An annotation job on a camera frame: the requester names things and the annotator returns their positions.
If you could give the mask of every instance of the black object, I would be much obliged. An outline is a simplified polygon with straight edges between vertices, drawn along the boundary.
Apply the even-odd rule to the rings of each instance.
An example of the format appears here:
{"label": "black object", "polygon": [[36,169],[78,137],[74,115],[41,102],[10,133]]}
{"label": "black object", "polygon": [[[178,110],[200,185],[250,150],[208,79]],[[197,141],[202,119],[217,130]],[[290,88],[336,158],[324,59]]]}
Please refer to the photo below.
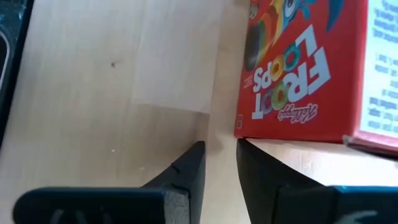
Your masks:
{"label": "black object", "polygon": [[199,224],[205,186],[205,143],[197,142],[142,188],[43,188],[24,194],[16,224]]}
{"label": "black object", "polygon": [[236,155],[252,224],[398,223],[397,187],[325,187],[245,139]]}
{"label": "black object", "polygon": [[0,0],[0,145],[6,130],[33,0]]}

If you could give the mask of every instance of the white label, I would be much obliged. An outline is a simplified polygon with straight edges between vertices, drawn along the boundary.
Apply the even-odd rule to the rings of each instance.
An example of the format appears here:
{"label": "white label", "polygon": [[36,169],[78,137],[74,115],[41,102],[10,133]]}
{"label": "white label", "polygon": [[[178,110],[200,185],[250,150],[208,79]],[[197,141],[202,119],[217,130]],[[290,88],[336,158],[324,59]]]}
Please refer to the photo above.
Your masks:
{"label": "white label", "polygon": [[398,2],[368,1],[360,130],[398,137]]}

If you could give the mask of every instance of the wooden table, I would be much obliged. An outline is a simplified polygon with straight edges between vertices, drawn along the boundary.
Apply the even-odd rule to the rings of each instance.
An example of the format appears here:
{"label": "wooden table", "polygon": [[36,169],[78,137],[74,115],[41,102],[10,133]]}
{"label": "wooden table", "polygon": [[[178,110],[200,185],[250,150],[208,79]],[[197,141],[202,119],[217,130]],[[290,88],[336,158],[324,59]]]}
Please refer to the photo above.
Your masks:
{"label": "wooden table", "polygon": [[[0,152],[0,222],[27,190],[137,187],[204,139],[202,223],[249,223],[233,137],[248,8],[36,0]],[[255,143],[325,184],[397,185],[394,162],[327,144]]]}

